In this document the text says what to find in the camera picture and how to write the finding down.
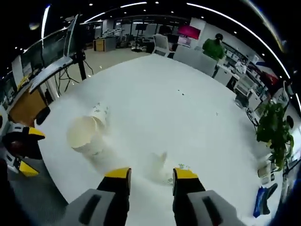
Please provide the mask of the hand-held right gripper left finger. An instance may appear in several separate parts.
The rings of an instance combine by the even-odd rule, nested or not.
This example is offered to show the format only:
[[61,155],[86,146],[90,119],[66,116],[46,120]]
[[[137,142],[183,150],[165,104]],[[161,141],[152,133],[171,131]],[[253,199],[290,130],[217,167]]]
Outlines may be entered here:
[[129,211],[131,168],[105,174],[96,189],[89,189],[67,206],[68,226],[124,226]]

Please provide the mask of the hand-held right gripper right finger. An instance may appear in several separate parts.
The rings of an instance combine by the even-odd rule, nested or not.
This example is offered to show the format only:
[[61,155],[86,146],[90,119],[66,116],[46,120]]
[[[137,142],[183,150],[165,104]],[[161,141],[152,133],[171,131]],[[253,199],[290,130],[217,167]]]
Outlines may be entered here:
[[178,226],[243,226],[237,210],[218,193],[205,190],[197,174],[173,169],[173,213]]

